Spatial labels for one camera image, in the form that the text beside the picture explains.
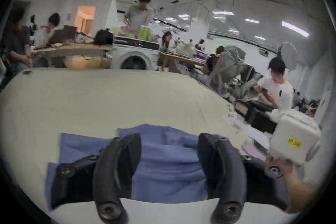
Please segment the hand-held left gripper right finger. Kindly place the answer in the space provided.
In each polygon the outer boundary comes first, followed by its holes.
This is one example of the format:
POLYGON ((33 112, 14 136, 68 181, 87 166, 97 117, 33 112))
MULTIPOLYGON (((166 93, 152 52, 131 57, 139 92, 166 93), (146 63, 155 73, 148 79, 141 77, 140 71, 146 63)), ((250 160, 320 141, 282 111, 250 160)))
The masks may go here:
POLYGON ((289 208, 282 169, 241 155, 229 139, 209 133, 198 138, 198 157, 207 179, 208 199, 218 198, 212 223, 236 223, 246 202, 289 208))

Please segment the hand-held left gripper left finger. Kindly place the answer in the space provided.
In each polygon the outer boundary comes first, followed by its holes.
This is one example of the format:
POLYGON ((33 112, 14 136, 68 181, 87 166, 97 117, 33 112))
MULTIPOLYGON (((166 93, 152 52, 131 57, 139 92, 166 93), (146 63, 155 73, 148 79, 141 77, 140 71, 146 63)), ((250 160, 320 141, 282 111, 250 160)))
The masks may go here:
POLYGON ((121 198, 131 199, 132 177, 141 159, 141 136, 115 137, 99 154, 60 163, 51 186, 50 208, 94 201, 106 224, 127 224, 121 198))

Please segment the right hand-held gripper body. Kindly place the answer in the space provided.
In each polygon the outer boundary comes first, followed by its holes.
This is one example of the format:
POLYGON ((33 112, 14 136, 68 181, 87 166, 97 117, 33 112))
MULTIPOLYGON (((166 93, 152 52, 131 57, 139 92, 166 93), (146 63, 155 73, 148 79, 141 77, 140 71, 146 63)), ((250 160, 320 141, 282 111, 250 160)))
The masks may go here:
POLYGON ((270 137, 270 155, 301 166, 313 159, 320 147, 321 130, 308 115, 292 110, 279 111, 270 137))

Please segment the person's right hand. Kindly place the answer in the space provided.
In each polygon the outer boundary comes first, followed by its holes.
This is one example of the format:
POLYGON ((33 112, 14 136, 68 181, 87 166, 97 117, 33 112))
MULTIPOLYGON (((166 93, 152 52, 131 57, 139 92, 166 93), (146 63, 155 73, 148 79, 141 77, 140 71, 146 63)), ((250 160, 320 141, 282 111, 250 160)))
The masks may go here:
POLYGON ((290 203, 286 212, 288 214, 303 212, 317 196, 317 187, 300 180, 295 165, 289 160, 276 159, 268 154, 266 162, 272 166, 278 166, 283 171, 290 203))

